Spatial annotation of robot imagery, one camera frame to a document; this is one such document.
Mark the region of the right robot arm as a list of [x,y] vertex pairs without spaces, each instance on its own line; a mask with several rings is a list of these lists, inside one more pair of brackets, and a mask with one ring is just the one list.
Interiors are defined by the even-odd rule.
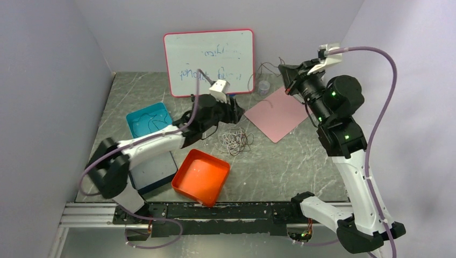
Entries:
[[292,198],[290,216],[298,223],[308,218],[326,226],[352,254],[372,252],[406,230],[391,219],[381,198],[372,196],[377,187],[365,164],[368,143],[353,118],[364,103],[359,81],[340,75],[324,84],[323,72],[310,71],[316,64],[317,60],[309,60],[299,65],[282,64],[278,69],[286,94],[300,95],[305,108],[316,117],[318,139],[341,174],[353,211],[345,212],[305,192]]

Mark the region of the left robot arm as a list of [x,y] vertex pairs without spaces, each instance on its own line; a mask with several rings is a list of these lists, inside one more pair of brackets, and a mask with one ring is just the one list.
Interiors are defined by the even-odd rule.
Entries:
[[190,110],[159,131],[131,140],[104,139],[84,170],[97,193],[121,206],[134,223],[143,223],[150,214],[148,202],[128,182],[131,169],[157,155],[202,140],[203,133],[219,123],[237,124],[245,113],[232,96],[222,102],[202,94],[192,96],[191,101]]

